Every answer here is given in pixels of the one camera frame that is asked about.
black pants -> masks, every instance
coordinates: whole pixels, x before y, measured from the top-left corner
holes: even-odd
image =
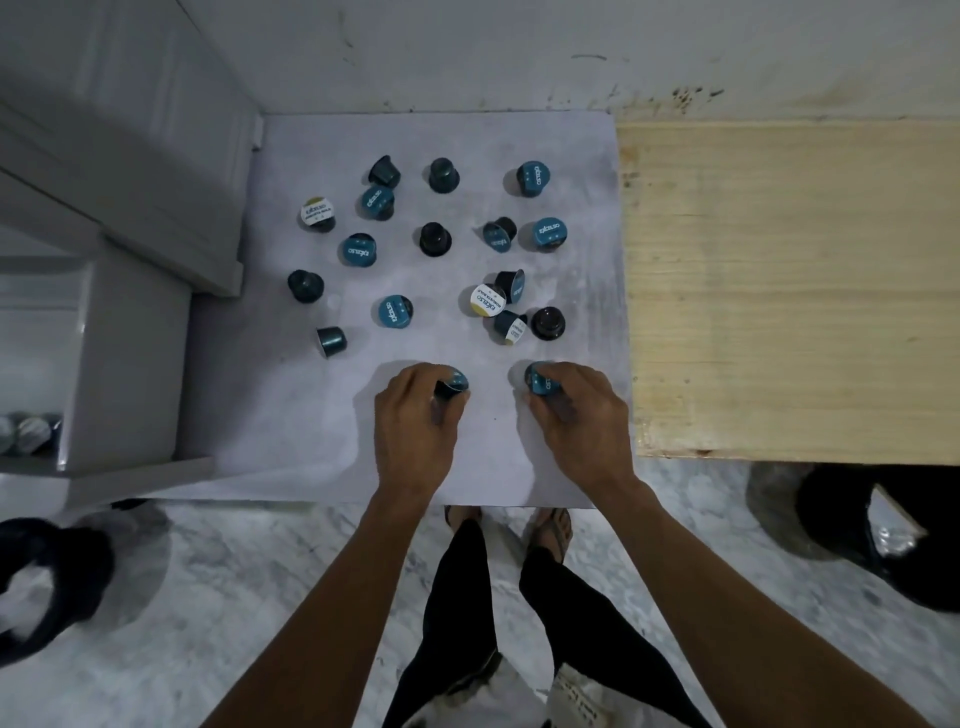
[[[709,728],[656,648],[546,548],[527,556],[520,593],[546,628],[554,674],[570,665],[690,728]],[[400,677],[384,728],[399,728],[434,697],[479,672],[496,649],[487,546],[480,524],[464,521],[437,567],[423,614],[423,642]]]

wooden board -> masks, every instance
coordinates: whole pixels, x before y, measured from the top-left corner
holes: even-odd
[[[618,138],[640,454],[960,463],[960,124]]]

wall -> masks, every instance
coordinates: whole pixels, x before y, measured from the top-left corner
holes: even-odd
[[[960,113],[960,4],[947,1],[181,3],[274,113]]]

marble floor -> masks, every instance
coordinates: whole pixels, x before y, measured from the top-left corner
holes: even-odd
[[[688,528],[777,603],[903,695],[934,725],[960,725],[960,618],[899,596],[807,540],[792,517],[798,466],[646,460],[639,474]],[[263,649],[349,538],[361,509],[153,501],[84,517],[110,532],[118,570],[94,619],[0,670],[0,724],[196,726]],[[529,509],[485,519],[503,652],[545,691],[550,652],[517,591]],[[599,514],[576,511],[570,567],[659,647],[720,725],[633,566]],[[379,724],[420,641],[449,533],[420,525],[356,726]]]

